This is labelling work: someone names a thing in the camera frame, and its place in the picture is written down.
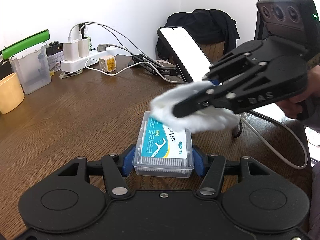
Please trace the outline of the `person right hand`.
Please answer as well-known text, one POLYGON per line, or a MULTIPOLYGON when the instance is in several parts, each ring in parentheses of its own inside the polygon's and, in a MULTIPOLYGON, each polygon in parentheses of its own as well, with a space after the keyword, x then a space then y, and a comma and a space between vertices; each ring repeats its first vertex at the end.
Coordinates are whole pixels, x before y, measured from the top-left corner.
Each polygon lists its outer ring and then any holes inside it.
POLYGON ((320 66, 317 65, 308 71, 308 85, 306 90, 292 98, 276 102, 276 105, 291 119, 295 119, 302 113, 303 108, 299 104, 310 96, 319 97, 320 90, 320 66))

